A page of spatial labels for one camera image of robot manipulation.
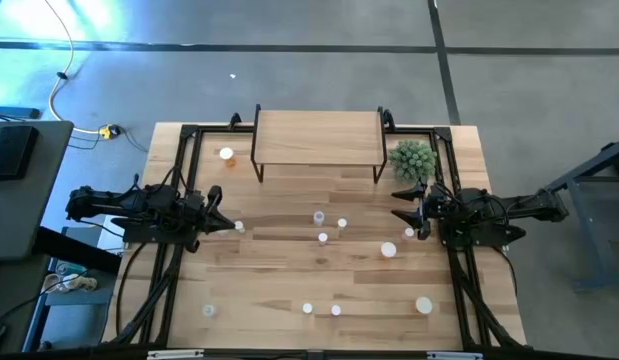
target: white cable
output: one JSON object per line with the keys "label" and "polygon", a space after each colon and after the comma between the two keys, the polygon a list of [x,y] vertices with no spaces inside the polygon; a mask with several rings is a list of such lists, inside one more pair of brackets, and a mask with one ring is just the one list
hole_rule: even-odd
{"label": "white cable", "polygon": [[[56,16],[56,18],[58,19],[62,27],[65,29],[65,33],[67,34],[67,38],[69,39],[69,46],[71,47],[71,56],[69,57],[69,62],[67,63],[67,66],[65,66],[65,69],[62,71],[62,73],[66,75],[67,71],[69,71],[69,68],[71,67],[71,63],[73,62],[73,55],[74,55],[73,39],[71,38],[69,29],[67,29],[67,26],[65,25],[64,21],[62,21],[62,18],[56,12],[56,9],[54,9],[53,6],[51,6],[51,4],[49,3],[49,0],[45,0],[45,3],[47,3],[47,6],[49,6],[49,9],[51,9],[51,11]],[[56,94],[58,93],[58,90],[60,87],[60,81],[62,81],[62,79],[58,77],[58,80],[56,80],[56,84],[53,86],[53,89],[51,90],[51,94],[49,94],[49,110],[51,110],[51,113],[58,121],[62,121],[62,118],[60,117],[60,115],[58,115],[58,113],[56,112],[56,109],[53,107],[53,100],[55,99]],[[74,127],[73,130],[84,133],[84,134],[96,134],[96,135],[100,134],[98,130],[85,130],[85,129],[80,129],[77,127]]]}

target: gray floor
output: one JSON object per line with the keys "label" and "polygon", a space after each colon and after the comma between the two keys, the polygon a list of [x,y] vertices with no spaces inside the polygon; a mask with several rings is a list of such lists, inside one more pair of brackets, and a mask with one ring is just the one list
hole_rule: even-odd
{"label": "gray floor", "polygon": [[[0,40],[64,39],[53,15],[34,3],[41,2],[3,0]],[[52,3],[84,40],[433,45],[424,0]],[[619,0],[437,3],[449,46],[619,47]],[[0,50],[0,105],[45,109],[67,56]],[[496,194],[534,192],[619,139],[619,56],[454,55],[449,63],[461,122],[479,127]],[[157,121],[226,122],[235,111],[250,116],[257,102],[270,109],[383,105],[399,123],[449,123],[433,54],[78,52],[56,107],[81,127],[121,124],[148,146]],[[144,162],[124,140],[68,151],[44,224],[66,223],[72,189],[126,188]],[[529,344],[619,357],[619,287],[572,291],[571,281],[589,273],[573,219],[520,224],[528,236],[511,257]]]}

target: white cup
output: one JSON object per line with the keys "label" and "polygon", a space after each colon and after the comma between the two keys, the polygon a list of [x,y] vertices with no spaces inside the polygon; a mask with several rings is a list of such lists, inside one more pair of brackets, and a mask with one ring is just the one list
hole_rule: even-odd
{"label": "white cup", "polygon": [[313,213],[313,223],[317,226],[322,226],[322,223],[325,222],[325,213],[322,211],[316,211]]}
{"label": "white cup", "polygon": [[340,309],[340,306],[334,305],[331,307],[331,315],[340,316],[341,313],[342,313],[342,309]]}
{"label": "white cup", "polygon": [[311,314],[313,312],[313,306],[309,303],[302,305],[302,312],[305,314]]}
{"label": "white cup", "polygon": [[241,234],[245,233],[245,225],[242,223],[242,221],[236,221],[235,225],[236,225],[237,232]]}
{"label": "white cup", "polygon": [[220,158],[225,161],[231,160],[233,158],[233,150],[231,148],[220,149]]}
{"label": "white cup", "polygon": [[202,307],[202,314],[206,317],[206,318],[214,318],[216,317],[216,315],[218,315],[218,308],[216,308],[213,305],[205,305]]}
{"label": "white cup", "polygon": [[397,252],[396,245],[390,242],[382,243],[382,245],[380,246],[380,252],[382,253],[382,255],[384,255],[384,257],[394,257],[396,256]]}
{"label": "white cup", "polygon": [[327,235],[327,233],[318,234],[318,241],[320,241],[320,245],[327,245],[327,239],[329,239],[329,235]]}
{"label": "white cup", "polygon": [[429,315],[433,310],[433,303],[431,303],[431,299],[428,297],[421,296],[416,299],[416,309],[423,315]]}
{"label": "white cup", "polygon": [[347,219],[338,219],[338,231],[342,231],[347,227]]}
{"label": "white cup", "polygon": [[406,228],[405,232],[402,234],[402,238],[404,240],[411,240],[413,236],[416,234],[416,231],[412,228]]}

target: artificial plant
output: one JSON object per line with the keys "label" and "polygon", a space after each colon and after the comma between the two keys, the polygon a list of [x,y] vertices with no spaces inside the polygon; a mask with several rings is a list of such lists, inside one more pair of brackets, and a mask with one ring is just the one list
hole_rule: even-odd
{"label": "artificial plant", "polygon": [[398,181],[415,183],[421,177],[428,178],[435,174],[437,156],[423,142],[402,140],[394,150],[389,151],[389,162]]}

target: wooden platform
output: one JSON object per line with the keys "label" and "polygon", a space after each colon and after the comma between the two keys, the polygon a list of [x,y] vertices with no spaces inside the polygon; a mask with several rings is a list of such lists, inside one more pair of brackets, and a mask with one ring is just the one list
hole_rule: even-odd
{"label": "wooden platform", "polygon": [[[173,165],[180,125],[156,125],[143,183],[160,182]],[[462,185],[489,189],[477,129],[452,127],[452,134]],[[388,148],[405,138],[418,136],[387,135]],[[227,168],[218,156],[225,146],[235,151],[234,168]],[[211,185],[221,185],[221,212],[243,221],[247,232],[201,236],[198,252],[185,254],[170,347],[460,348],[446,252],[434,236],[435,224],[427,241],[400,239],[405,224],[389,211],[414,205],[389,196],[405,188],[393,180],[392,169],[374,185],[371,168],[271,165],[267,181],[259,184],[249,160],[250,147],[250,134],[204,137],[195,187],[206,192]],[[326,214],[323,228],[313,225],[316,210]],[[340,217],[349,222],[342,233],[336,229]],[[325,247],[316,240],[321,231],[329,234]],[[384,241],[396,244],[394,259],[382,258]],[[132,249],[125,254],[121,273]],[[146,298],[155,251],[155,246],[147,245],[132,266],[122,299],[124,324]],[[492,249],[476,249],[476,258],[487,304],[524,343],[507,263]],[[416,312],[414,301],[419,296],[432,299],[431,315]],[[104,340],[115,333],[116,300],[114,296]],[[313,315],[302,313],[305,302],[313,304]],[[205,318],[205,304],[216,305],[219,315]],[[340,317],[329,314],[333,304],[341,306]],[[478,339],[471,309],[469,314]]]}
{"label": "wooden platform", "polygon": [[380,114],[375,111],[261,111],[257,164],[380,165]]}

